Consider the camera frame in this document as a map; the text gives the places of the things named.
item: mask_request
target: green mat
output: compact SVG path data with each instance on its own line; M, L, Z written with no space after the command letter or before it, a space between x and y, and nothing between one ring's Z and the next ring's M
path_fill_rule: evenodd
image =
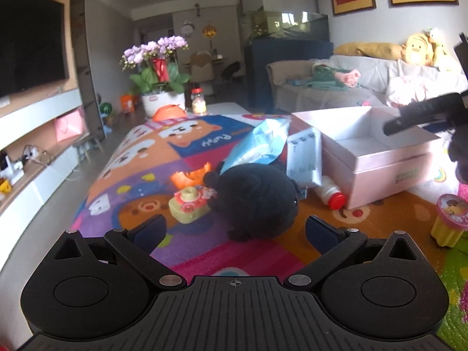
M468 351L468 234L447 253L441 279L450 305L438 336L457 351Z

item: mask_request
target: potted plant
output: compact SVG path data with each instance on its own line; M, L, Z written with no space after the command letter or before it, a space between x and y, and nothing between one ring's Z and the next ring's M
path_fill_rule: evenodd
M179 105L185 109L184 83L190 75L179 72L175 52L186 50L189 46L182 37L163 37L157 42L133 46L125 50L120 63L123 70L139 68L137 74L130 75L135 91L141 95L147 117L168 104Z

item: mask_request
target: triangular cutout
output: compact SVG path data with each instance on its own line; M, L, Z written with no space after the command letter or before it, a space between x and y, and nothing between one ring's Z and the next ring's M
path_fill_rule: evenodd
M66 239L60 247L60 250L58 250L57 254L55 255L55 260L73 259L75 257L81 256L81 252L78 249L75 240Z
M397 239L389 256L394 259L416 260L416 256L404 239Z

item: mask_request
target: black plush toy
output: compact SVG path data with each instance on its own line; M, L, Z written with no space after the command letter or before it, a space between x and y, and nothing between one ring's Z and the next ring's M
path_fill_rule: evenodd
M274 238L296 218L299 188L276 166L238 165L222 175L207 173L204 183L217 191L208 206L231 223L228 235L233 241Z

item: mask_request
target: red bottle cap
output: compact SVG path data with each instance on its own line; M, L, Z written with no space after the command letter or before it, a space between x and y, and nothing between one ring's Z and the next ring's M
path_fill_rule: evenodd
M343 193L334 193L328 200L330 209L340 209L346 204L346 197Z

